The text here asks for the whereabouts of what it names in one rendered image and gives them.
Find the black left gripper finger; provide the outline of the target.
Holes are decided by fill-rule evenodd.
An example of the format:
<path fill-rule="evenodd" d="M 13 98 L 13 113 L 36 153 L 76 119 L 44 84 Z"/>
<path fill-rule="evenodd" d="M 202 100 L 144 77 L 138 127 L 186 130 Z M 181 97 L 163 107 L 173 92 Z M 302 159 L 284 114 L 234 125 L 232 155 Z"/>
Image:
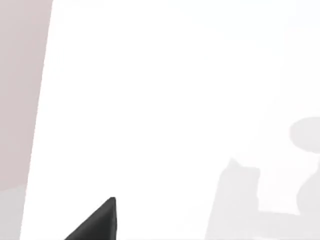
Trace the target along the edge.
<path fill-rule="evenodd" d="M 105 201 L 64 240 L 117 240 L 116 198 Z"/>

